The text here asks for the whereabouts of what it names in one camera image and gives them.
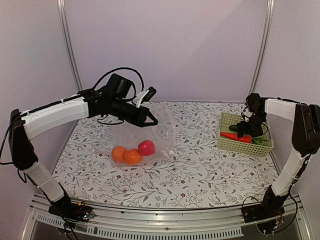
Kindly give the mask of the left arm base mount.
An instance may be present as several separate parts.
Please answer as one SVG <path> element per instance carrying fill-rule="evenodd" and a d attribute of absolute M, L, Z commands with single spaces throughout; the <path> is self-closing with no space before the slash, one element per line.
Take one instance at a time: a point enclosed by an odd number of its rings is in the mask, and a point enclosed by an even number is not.
<path fill-rule="evenodd" d="M 88 223 L 90 219 L 96 216 L 92 207 L 87 206 L 84 201 L 73 203 L 68 193 L 60 183 L 59 186 L 63 191 L 62 198 L 57 201 L 52 201 L 49 198 L 47 199 L 50 203 L 48 210 L 50 214 L 60 216 L 62 219 L 75 223 Z"/>

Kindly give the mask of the orange tangerine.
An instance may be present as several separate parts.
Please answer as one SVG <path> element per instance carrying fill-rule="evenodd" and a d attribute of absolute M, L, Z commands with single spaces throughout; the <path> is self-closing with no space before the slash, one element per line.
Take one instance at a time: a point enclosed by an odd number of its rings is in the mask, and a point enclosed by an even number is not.
<path fill-rule="evenodd" d="M 123 161 L 128 165 L 139 164 L 143 160 L 143 156 L 139 153 L 136 148 L 129 149 L 123 154 Z"/>
<path fill-rule="evenodd" d="M 116 146 L 111 151 L 111 157 L 112 159 L 117 163 L 123 163 L 124 162 L 124 153 L 127 151 L 127 149 L 123 146 Z"/>

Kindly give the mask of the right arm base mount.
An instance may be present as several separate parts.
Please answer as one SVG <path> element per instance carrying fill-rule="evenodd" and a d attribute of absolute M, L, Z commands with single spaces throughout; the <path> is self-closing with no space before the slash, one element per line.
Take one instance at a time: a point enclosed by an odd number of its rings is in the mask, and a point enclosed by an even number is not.
<path fill-rule="evenodd" d="M 257 204 L 245 206 L 248 199 L 257 201 Z M 258 201 L 253 196 L 246 197 L 241 204 L 241 213 L 245 223 L 261 221 L 280 216 L 285 213 L 285 198 L 280 196 L 266 196 L 262 201 Z"/>

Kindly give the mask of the orange tangerine front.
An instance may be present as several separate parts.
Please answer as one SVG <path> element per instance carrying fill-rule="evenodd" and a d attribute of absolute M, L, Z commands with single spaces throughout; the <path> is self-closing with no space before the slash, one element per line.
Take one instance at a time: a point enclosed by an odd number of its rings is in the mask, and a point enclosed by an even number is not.
<path fill-rule="evenodd" d="M 116 146 L 111 151 L 111 157 L 112 159 L 117 163 L 123 163 L 124 162 L 124 153 L 127 151 L 127 149 L 123 146 Z"/>

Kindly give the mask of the red strawberry toy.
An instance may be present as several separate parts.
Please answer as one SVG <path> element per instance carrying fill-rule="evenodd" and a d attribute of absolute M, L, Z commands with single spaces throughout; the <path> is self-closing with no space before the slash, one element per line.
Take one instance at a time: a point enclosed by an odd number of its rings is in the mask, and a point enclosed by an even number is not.
<path fill-rule="evenodd" d="M 145 140 L 138 145 L 138 152 L 142 156 L 151 156 L 155 153 L 156 147 L 151 140 Z"/>

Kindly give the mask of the clear zip top bag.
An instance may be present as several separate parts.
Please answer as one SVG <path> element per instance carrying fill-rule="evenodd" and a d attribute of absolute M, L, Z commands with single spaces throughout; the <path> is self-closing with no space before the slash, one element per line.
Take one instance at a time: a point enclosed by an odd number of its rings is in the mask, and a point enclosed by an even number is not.
<path fill-rule="evenodd" d="M 127 122 L 111 127 L 111 145 L 106 151 L 95 150 L 100 156 L 121 167 L 153 165 L 173 157 L 176 129 L 166 102 L 147 106 L 158 124 L 137 127 Z"/>

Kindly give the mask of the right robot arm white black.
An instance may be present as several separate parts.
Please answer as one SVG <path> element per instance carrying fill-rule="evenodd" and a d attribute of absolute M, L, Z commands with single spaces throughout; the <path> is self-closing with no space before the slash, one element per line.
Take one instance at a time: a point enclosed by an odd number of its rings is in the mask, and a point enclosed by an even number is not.
<path fill-rule="evenodd" d="M 251 116 L 238 123 L 238 137 L 262 136 L 262 125 L 269 116 L 288 124 L 274 128 L 274 136 L 277 137 L 275 149 L 279 151 L 281 147 L 287 147 L 288 150 L 278 178 L 267 188 L 258 208 L 262 218 L 269 218 L 283 205 L 291 188 L 320 148 L 320 107 L 280 97 L 262 97 L 258 93 L 249 94 L 245 106 Z"/>

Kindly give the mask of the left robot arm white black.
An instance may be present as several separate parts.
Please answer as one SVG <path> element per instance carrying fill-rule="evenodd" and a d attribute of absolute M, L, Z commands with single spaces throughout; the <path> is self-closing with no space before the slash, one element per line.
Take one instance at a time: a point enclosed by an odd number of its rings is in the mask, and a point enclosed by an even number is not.
<path fill-rule="evenodd" d="M 66 123 L 96 116 L 113 116 L 140 128 L 158 124 L 149 108 L 142 106 L 156 94 L 156 89 L 151 86 L 127 98 L 135 84 L 114 71 L 110 75 L 106 85 L 101 88 L 93 86 L 33 110 L 21 112 L 15 109 L 10 114 L 10 123 L 4 136 L 11 154 L 9 164 L 24 172 L 49 201 L 55 203 L 55 209 L 63 217 L 70 217 L 74 213 L 74 205 L 69 202 L 70 198 L 63 187 L 39 163 L 32 139 Z"/>

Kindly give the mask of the green leafy vegetable toy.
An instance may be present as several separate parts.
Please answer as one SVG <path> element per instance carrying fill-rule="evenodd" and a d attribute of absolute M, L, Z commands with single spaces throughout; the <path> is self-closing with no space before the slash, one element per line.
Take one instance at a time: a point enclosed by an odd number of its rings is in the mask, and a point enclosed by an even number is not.
<path fill-rule="evenodd" d="M 253 137 L 251 143 L 259 146 L 268 146 L 269 140 L 265 136 Z"/>

